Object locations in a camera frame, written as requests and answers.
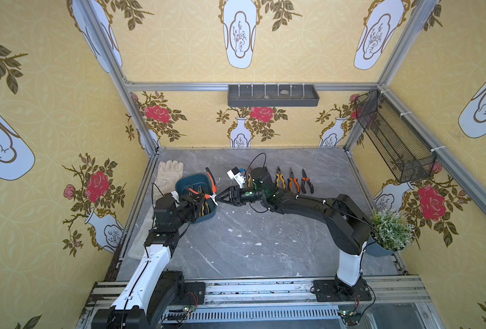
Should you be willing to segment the teal plastic storage box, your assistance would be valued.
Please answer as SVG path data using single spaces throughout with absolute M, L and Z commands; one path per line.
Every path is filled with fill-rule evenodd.
M 181 200 L 186 200 L 196 206 L 196 214 L 192 218 L 193 223 L 204 222 L 215 215 L 216 203 L 212 196 L 216 187 L 212 185 L 212 179 L 207 174 L 193 174 L 181 178 L 175 184 L 176 192 Z

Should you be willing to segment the yellow black combination pliers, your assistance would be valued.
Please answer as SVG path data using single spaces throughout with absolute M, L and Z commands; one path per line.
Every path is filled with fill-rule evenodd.
M 286 181 L 285 181 L 285 179 L 283 177 L 283 173 L 282 173 L 280 167 L 277 167 L 277 170 L 276 170 L 276 181 L 275 181 L 275 184 L 280 189 L 286 189 L 287 188 Z

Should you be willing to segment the orange black combination pliers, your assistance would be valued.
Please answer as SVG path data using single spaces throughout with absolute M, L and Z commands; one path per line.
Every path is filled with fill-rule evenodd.
M 294 193 L 300 193 L 300 185 L 298 179 L 294 175 L 294 170 L 290 168 L 288 178 L 288 189 Z

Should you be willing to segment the orange black long-nose pliers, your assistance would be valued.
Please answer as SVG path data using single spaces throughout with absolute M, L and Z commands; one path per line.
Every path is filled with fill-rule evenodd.
M 311 183 L 304 169 L 302 169 L 302 179 L 301 179 L 300 189 L 303 193 L 307 193 L 307 189 L 311 194 L 314 194 L 315 192 L 314 185 Z

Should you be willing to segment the yellow long-nose pliers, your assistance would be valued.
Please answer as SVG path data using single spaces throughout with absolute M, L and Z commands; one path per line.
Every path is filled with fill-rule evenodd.
M 252 171 L 251 167 L 246 171 L 246 182 L 248 188 L 253 188 L 251 171 Z

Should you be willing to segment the orange black reversed pliers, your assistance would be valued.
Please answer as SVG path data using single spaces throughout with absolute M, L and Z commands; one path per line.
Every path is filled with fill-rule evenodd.
M 206 174 L 193 174 L 186 178 L 188 185 L 185 187 L 186 193 L 191 193 L 192 195 L 199 195 L 201 193 L 205 194 L 207 200 L 211 200 L 216 206 L 218 206 L 215 197 L 217 196 L 217 186 L 215 184 L 215 179 L 211 173 L 210 168 L 206 167 Z

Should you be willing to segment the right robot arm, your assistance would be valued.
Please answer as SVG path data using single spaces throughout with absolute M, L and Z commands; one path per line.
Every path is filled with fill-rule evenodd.
M 345 194 L 333 198 L 301 195 L 277 186 L 266 167 L 251 171 L 252 186 L 239 179 L 238 168 L 227 172 L 237 182 L 215 196 L 215 201 L 233 206 L 259 202 L 267 211 L 281 215 L 300 215 L 327 225 L 335 245 L 340 250 L 336 278 L 343 285 L 354 287 L 361 278 L 361 261 L 370 232 L 371 220 Z

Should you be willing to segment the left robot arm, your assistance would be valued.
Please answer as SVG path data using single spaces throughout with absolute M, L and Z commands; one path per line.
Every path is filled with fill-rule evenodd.
M 181 227 L 209 214 L 204 209 L 208 199 L 199 193 L 176 201 L 167 193 L 155 202 L 140 263 L 111 307 L 96 312 L 92 328 L 156 328 L 170 303 L 186 296 L 182 271 L 165 268 L 182 236 Z

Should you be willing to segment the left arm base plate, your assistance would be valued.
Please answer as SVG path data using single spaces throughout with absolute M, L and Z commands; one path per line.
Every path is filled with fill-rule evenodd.
M 204 304 L 206 284 L 204 282 L 186 282 L 184 292 L 170 303 L 172 306 L 199 306 Z

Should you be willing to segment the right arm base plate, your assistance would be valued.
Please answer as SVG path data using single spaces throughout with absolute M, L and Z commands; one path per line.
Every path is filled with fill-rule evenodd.
M 365 279 L 359 278 L 354 286 L 348 286 L 337 277 L 328 280 L 314 280 L 311 292 L 318 302 L 367 302 L 372 301 Z

